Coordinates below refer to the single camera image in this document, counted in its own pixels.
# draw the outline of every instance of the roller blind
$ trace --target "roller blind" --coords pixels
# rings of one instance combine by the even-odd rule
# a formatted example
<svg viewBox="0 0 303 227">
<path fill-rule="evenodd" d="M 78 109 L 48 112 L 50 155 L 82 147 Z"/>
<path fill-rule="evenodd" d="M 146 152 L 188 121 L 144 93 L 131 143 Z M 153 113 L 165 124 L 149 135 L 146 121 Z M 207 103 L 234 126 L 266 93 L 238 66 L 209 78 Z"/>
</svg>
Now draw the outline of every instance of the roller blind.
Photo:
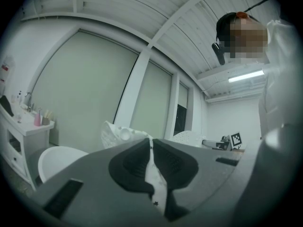
<svg viewBox="0 0 303 227">
<path fill-rule="evenodd" d="M 178 97 L 178 104 L 184 108 L 187 108 L 187 94 L 188 89 L 183 86 L 182 84 L 179 85 L 179 97 Z"/>
<path fill-rule="evenodd" d="M 148 63 L 134 109 L 131 128 L 163 138 L 169 108 L 171 75 Z"/>
<path fill-rule="evenodd" d="M 76 33 L 50 59 L 33 90 L 35 108 L 53 111 L 50 142 L 94 152 L 101 124 L 114 121 L 137 54 L 106 39 Z"/>
</svg>

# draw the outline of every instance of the person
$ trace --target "person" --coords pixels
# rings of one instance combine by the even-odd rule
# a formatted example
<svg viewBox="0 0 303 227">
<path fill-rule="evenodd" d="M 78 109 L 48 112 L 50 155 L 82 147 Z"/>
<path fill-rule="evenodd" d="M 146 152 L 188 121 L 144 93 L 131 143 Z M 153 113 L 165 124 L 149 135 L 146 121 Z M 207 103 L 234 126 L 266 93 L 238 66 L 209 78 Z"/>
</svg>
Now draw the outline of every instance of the person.
<svg viewBox="0 0 303 227">
<path fill-rule="evenodd" d="M 268 64 L 259 101 L 261 137 L 285 124 L 302 125 L 302 43 L 281 9 L 280 19 L 262 25 L 244 12 L 228 13 L 216 25 L 223 51 L 239 63 Z"/>
</svg>

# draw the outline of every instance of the white ceiling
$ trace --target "white ceiling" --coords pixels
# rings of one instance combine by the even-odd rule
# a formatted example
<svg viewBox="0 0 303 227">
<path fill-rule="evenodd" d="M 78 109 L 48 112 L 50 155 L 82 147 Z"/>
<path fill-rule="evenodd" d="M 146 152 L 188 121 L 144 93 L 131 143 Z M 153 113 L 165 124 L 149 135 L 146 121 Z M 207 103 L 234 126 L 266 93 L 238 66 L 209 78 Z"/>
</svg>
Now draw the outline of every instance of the white ceiling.
<svg viewBox="0 0 303 227">
<path fill-rule="evenodd" d="M 122 28 L 156 47 L 187 74 L 198 79 L 213 101 L 226 95 L 255 96 L 264 77 L 229 84 L 227 78 L 256 70 L 259 65 L 220 66 L 211 44 L 217 20 L 243 11 L 261 0 L 27 0 L 24 19 L 43 16 L 88 17 Z M 275 0 L 249 12 L 266 25 L 278 19 Z"/>
</svg>

